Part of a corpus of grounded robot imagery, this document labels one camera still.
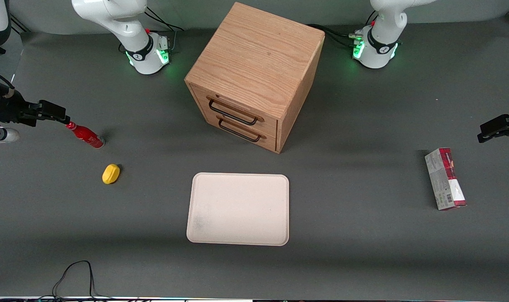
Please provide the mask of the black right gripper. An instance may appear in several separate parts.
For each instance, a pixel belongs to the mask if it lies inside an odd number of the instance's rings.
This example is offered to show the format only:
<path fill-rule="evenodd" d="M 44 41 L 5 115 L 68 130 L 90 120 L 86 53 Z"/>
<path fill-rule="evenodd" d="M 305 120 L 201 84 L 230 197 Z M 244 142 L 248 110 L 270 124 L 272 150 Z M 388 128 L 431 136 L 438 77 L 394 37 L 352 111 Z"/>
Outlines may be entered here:
<path fill-rule="evenodd" d="M 68 125 L 71 120 L 65 108 L 46 100 L 39 101 L 39 113 L 32 109 L 34 103 L 25 101 L 17 90 L 8 90 L 0 96 L 0 123 L 19 123 L 36 126 L 37 120 L 51 120 Z"/>

